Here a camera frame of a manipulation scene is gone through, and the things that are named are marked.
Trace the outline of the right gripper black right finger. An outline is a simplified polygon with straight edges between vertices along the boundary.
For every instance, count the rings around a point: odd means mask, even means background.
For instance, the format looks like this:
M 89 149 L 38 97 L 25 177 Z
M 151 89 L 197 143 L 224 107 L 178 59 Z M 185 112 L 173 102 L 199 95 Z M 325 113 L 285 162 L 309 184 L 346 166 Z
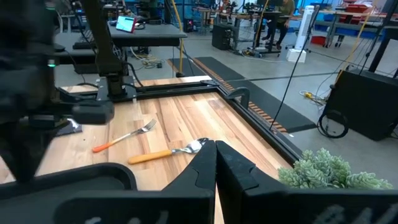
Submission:
M 395 190 L 299 190 L 223 141 L 216 183 L 225 223 L 397 223 Z

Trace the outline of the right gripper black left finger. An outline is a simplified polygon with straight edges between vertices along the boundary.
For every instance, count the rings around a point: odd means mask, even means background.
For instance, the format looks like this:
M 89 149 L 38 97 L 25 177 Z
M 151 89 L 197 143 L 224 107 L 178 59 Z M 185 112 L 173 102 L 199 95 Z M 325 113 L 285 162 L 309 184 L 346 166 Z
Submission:
M 160 191 L 81 191 L 55 210 L 55 223 L 213 223 L 216 143 L 208 141 Z

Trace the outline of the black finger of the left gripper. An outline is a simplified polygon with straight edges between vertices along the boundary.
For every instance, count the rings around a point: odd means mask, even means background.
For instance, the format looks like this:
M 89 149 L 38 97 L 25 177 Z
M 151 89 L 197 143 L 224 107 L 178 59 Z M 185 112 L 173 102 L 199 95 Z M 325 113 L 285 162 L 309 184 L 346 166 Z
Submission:
M 49 129 L 38 129 L 22 123 L 9 125 L 9 169 L 15 180 L 30 182 L 57 133 L 69 121 Z

